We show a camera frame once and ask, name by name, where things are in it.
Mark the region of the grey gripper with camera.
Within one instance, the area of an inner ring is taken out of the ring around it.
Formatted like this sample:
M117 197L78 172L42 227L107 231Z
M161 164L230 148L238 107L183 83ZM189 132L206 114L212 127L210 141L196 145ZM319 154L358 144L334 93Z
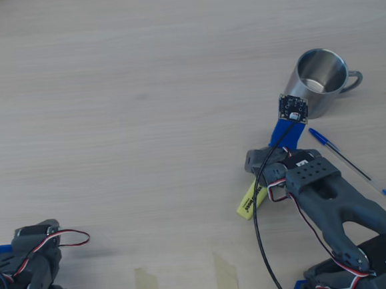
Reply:
M245 158L245 171L250 174L258 173L270 150L270 147L261 148L260 150L249 150ZM286 200L289 197L287 191L287 174L296 168L305 167L320 157L321 154L314 149L276 149L260 171L261 183L267 187L269 199L272 202Z

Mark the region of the grey cameraless gripper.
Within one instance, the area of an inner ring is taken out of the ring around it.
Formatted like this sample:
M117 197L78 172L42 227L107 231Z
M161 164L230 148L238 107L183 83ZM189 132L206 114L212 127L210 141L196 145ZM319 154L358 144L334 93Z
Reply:
M33 226L25 226L16 229L14 238L11 241L12 254L14 256L13 262L23 262L47 236L54 234L58 230L59 223L55 219L45 220ZM62 259L59 242L59 236L46 241L43 247L34 252L34 255L40 254L48 257L50 260Z

